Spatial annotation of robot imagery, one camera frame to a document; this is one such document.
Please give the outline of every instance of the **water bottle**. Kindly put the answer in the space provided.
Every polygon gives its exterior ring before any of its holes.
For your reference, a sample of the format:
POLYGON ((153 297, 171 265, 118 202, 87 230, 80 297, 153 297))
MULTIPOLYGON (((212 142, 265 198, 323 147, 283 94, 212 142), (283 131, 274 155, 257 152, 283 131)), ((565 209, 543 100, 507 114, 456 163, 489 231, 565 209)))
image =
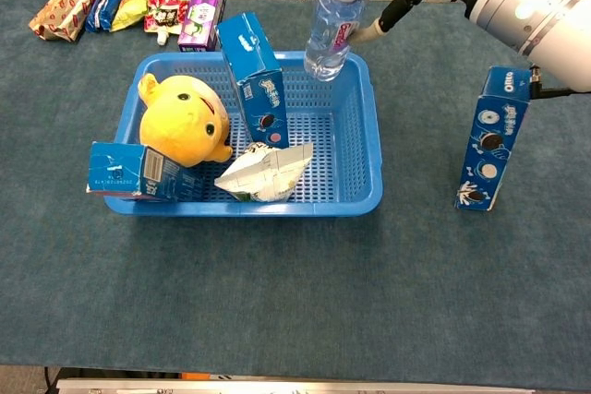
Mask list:
POLYGON ((304 68, 313 77, 337 77, 349 52, 347 38, 359 26, 368 0, 316 0, 312 32, 306 46, 304 68))

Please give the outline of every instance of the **oreo box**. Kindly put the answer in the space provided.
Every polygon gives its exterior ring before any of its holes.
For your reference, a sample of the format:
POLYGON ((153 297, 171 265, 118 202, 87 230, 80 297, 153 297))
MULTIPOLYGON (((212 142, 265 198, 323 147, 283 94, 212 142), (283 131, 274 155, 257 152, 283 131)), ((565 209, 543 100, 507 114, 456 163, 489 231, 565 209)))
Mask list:
POLYGON ((490 211, 531 97, 528 69, 494 66, 478 98, 455 207, 490 211))
POLYGON ((187 17, 178 36, 178 48, 182 52, 215 50, 215 26, 221 20, 224 9, 225 0, 190 0, 187 17))
POLYGON ((250 137, 287 148, 283 73, 257 16, 234 16, 220 23, 217 32, 250 137))
POLYGON ((201 200, 203 182, 144 145, 93 142, 86 192, 169 202, 201 200))

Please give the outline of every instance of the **purple box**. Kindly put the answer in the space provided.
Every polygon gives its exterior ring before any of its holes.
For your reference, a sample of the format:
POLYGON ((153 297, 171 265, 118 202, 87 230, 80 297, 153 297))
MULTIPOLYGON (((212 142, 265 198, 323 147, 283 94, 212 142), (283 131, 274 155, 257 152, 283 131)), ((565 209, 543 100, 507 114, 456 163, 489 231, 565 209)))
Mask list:
POLYGON ((182 52, 214 51, 215 27, 222 19, 224 8, 225 0, 191 0, 178 36, 178 48, 182 52))

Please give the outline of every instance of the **blue cardboard box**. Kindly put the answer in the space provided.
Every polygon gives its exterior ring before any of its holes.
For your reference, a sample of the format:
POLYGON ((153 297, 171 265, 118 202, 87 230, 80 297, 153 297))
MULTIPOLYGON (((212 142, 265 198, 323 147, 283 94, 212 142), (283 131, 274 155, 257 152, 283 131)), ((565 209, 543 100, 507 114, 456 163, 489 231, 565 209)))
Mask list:
POLYGON ((289 147, 283 73, 257 16, 247 12, 229 18, 217 33, 250 137, 289 147))
POLYGON ((163 201, 199 201, 203 182, 144 145, 93 142, 87 193, 163 201))
POLYGON ((531 98, 528 69, 494 66, 478 98, 455 207, 490 211, 531 98))

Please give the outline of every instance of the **crumpled paper bag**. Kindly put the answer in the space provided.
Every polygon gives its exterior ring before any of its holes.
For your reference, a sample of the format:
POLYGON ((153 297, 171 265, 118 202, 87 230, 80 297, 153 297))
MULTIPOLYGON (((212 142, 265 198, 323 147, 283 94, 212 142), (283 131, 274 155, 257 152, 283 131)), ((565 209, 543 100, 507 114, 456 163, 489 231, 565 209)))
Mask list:
POLYGON ((84 26, 94 0, 49 0, 29 22, 29 28, 45 41, 74 42, 84 26))

